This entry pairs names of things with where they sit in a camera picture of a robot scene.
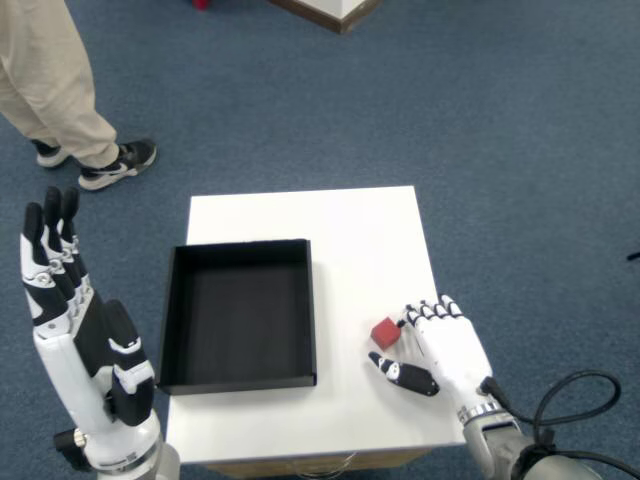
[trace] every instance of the person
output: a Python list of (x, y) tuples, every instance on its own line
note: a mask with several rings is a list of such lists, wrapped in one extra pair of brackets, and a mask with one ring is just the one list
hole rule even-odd
[(0, 0), (0, 112), (33, 142), (42, 167), (74, 157), (87, 190), (137, 175), (156, 157), (151, 140), (117, 144), (96, 112), (89, 58), (64, 0)]

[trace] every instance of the gray carpet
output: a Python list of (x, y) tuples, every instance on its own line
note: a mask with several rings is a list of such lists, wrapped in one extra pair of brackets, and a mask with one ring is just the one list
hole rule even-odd
[[(83, 193), (77, 222), (94, 283), (126, 304), (155, 364), (191, 195), (414, 184), (438, 287), (474, 320), (513, 403), (532, 412), (572, 370), (610, 370), (619, 406), (557, 442), (638, 464), (640, 262), (625, 261), (640, 250), (637, 0), (387, 0), (343, 37), (257, 0), (69, 4), (99, 110), (121, 140), (160, 145), (143, 176)], [(89, 478), (51, 446), (71, 424), (18, 273), (24, 206), (78, 172), (37, 167), (4, 119), (0, 145), (0, 478)], [(605, 395), (576, 385), (550, 413)], [(481, 476), (454, 448), (344, 478)]]

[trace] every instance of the shoe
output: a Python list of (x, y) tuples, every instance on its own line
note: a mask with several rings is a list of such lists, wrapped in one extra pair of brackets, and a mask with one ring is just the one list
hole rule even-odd
[(125, 177), (133, 177), (156, 159), (156, 145), (151, 140), (118, 145), (120, 153), (113, 163), (102, 168), (82, 167), (78, 183), (86, 190), (100, 190)]
[(39, 140), (31, 140), (38, 151), (38, 156), (36, 157), (36, 162), (38, 165), (44, 168), (55, 168), (58, 165), (61, 165), (67, 158), (70, 158), (67, 152), (65, 152), (62, 147), (50, 147), (44, 142)]

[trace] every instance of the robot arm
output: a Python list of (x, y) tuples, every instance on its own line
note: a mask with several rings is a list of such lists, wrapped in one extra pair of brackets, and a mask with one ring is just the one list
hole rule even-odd
[(443, 295), (437, 303), (407, 305), (398, 327), (415, 335), (425, 368), (369, 357), (387, 380), (424, 395), (441, 390), (451, 397), (467, 447), (488, 480), (596, 480), (584, 464), (550, 455), (545, 445), (524, 435), (516, 419), (481, 389), (491, 379), (491, 365), (473, 325), (458, 305)]
[[(76, 426), (55, 436), (56, 448), (99, 478), (177, 479), (177, 455), (152, 410), (154, 374), (140, 337), (120, 302), (102, 303), (80, 258), (77, 191), (62, 197), (50, 188), (44, 205), (27, 206), (20, 253), (34, 343)], [(161, 463), (171, 473), (159, 476)]]

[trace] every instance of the robot finger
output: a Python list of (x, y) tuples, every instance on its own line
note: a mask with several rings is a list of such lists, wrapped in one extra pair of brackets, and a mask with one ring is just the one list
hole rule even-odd
[(114, 414), (129, 426), (144, 422), (153, 406), (153, 368), (122, 303), (104, 305), (104, 328), (109, 337), (114, 365), (111, 402)]
[(405, 324), (410, 324), (412, 327), (415, 327), (416, 325), (416, 321), (418, 320), (418, 318), (420, 318), (420, 312), (418, 312), (413, 305), (407, 305), (405, 307), (405, 311), (404, 311), (404, 315), (402, 316), (402, 320), (401, 322), (403, 322), (402, 325)]
[(78, 189), (69, 187), (65, 190), (62, 197), (62, 209), (61, 218), (62, 221), (58, 224), (60, 227), (60, 236), (62, 237), (63, 245), (65, 248), (71, 250), (73, 255), (73, 261), (76, 264), (76, 270), (82, 283), (83, 294), (87, 294), (91, 290), (89, 275), (87, 274), (87, 268), (84, 265), (84, 261), (80, 256), (78, 250), (78, 236), (76, 235), (73, 219), (78, 213), (80, 206), (80, 197)]
[(60, 190), (55, 187), (49, 187), (43, 209), (44, 234), (42, 236), (42, 244), (49, 258), (53, 280), (69, 304), (71, 315), (76, 316), (75, 284), (64, 266), (64, 251), (57, 228), (58, 221), (60, 220), (61, 203), (62, 195), (60, 194)]
[(439, 319), (445, 319), (447, 317), (451, 317), (451, 315), (449, 315), (449, 312), (447, 311), (446, 308), (444, 308), (442, 305), (440, 305), (439, 303), (435, 306), (435, 308), (433, 309), (433, 311), (435, 312), (435, 314), (437, 315), (437, 317)]
[(43, 233), (42, 207), (30, 203), (20, 235), (22, 283), (36, 333), (50, 338), (67, 333), (70, 320), (67, 301), (53, 279), (49, 258), (42, 246)]
[(427, 397), (432, 397), (440, 391), (429, 370), (386, 359), (376, 352), (369, 352), (369, 358), (394, 385)]
[(441, 295), (440, 303), (452, 317), (461, 317), (463, 315), (458, 304), (449, 295)]
[(78, 190), (73, 187), (67, 188), (64, 192), (64, 196), (62, 197), (62, 224), (59, 225), (59, 228), (60, 236), (64, 241), (69, 243), (73, 243), (73, 235), (75, 234), (73, 218), (78, 213), (79, 206), (80, 200)]
[(424, 312), (422, 308), (411, 306), (411, 309), (405, 311), (404, 320), (410, 323), (412, 327), (416, 327), (420, 322), (430, 320), (434, 316), (433, 312)]
[(420, 300), (420, 313), (422, 313), (427, 320), (436, 316), (433, 308), (434, 306), (430, 305), (426, 300)]

